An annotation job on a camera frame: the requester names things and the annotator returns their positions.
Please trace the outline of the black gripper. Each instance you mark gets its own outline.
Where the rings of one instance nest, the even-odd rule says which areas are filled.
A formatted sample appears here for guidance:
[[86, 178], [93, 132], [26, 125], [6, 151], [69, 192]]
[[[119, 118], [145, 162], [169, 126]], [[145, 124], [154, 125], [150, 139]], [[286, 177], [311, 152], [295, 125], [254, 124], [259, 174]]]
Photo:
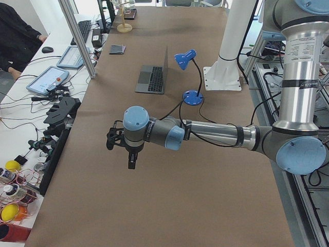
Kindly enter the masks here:
[[144, 144], [133, 147], [128, 144], [125, 144], [125, 149], [129, 152], [129, 161], [128, 161], [128, 169], [136, 168], [136, 161], [138, 158], [138, 153], [144, 148]]

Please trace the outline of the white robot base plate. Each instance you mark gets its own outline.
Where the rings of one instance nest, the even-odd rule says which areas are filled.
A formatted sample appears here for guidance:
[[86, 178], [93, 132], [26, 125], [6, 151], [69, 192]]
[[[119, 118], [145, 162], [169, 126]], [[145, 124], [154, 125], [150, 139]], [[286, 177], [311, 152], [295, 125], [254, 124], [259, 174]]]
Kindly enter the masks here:
[[204, 67], [204, 82], [207, 91], [241, 91], [239, 72], [236, 66]]

